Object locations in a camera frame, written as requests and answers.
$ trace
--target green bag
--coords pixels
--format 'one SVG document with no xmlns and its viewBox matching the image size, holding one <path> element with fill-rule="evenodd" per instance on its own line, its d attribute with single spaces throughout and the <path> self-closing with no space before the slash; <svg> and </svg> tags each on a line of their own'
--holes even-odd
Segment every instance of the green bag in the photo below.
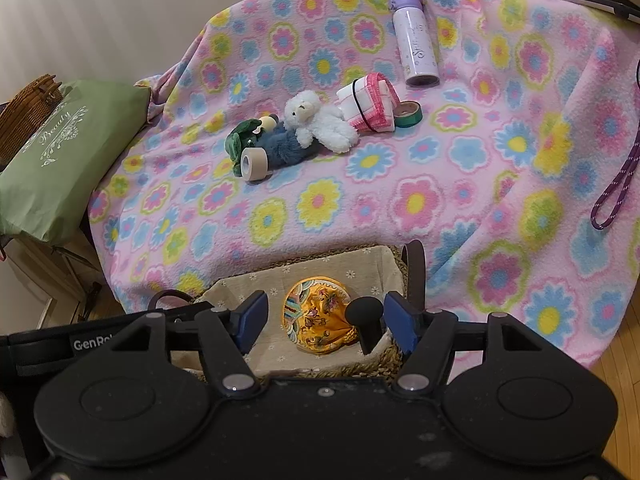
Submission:
<svg viewBox="0 0 640 480">
<path fill-rule="evenodd" d="M 146 123 L 150 89 L 79 80 L 0 174 L 0 233 L 68 241 L 92 191 Z"/>
</svg>

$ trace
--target blanket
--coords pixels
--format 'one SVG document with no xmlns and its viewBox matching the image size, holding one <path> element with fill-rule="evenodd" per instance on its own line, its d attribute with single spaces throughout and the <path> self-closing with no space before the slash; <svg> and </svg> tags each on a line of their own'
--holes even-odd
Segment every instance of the blanket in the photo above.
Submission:
<svg viewBox="0 0 640 480">
<path fill-rule="evenodd" d="M 287 258 L 417 238 L 429 306 L 461 320 L 509 312 L 581 363 L 597 359 L 640 269 L 640 182 L 609 228 L 590 221 L 638 126 L 640 32 L 559 0 L 422 1 L 436 88 L 404 85 L 387 0 L 245 0 L 141 82 L 153 125 L 89 208 L 128 312 L 162 288 L 197 295 Z M 422 122 L 257 184 L 233 176 L 224 141 L 239 121 L 281 113 L 302 89 L 330 102 L 367 72 L 420 102 Z"/>
</svg>

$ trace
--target purple bottle cap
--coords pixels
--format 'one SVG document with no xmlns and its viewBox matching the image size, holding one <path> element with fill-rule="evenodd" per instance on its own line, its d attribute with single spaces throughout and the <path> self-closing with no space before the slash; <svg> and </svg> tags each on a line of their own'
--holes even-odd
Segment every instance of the purple bottle cap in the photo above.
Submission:
<svg viewBox="0 0 640 480">
<path fill-rule="evenodd" d="M 398 10 L 403 7 L 415 7 L 422 10 L 422 4 L 420 0 L 389 0 L 389 9 Z"/>
</svg>

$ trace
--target white teddy bear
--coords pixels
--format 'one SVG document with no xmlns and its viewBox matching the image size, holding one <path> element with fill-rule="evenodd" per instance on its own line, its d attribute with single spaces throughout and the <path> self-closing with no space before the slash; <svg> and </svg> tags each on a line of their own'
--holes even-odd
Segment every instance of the white teddy bear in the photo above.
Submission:
<svg viewBox="0 0 640 480">
<path fill-rule="evenodd" d="M 348 152 L 358 142 L 358 132 L 347 121 L 340 108 L 322 105 L 312 90 L 300 92 L 289 99 L 284 107 L 284 125 L 295 129 L 296 139 L 303 148 L 314 140 L 335 153 Z"/>
</svg>

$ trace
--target thermos bottle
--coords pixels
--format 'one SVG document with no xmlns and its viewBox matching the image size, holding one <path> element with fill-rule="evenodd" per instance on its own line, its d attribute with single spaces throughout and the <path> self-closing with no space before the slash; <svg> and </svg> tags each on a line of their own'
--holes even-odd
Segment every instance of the thermos bottle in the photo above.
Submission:
<svg viewBox="0 0 640 480">
<path fill-rule="evenodd" d="M 411 86 L 437 85 L 438 65 L 420 0 L 391 0 L 389 7 L 394 11 L 404 81 Z"/>
</svg>

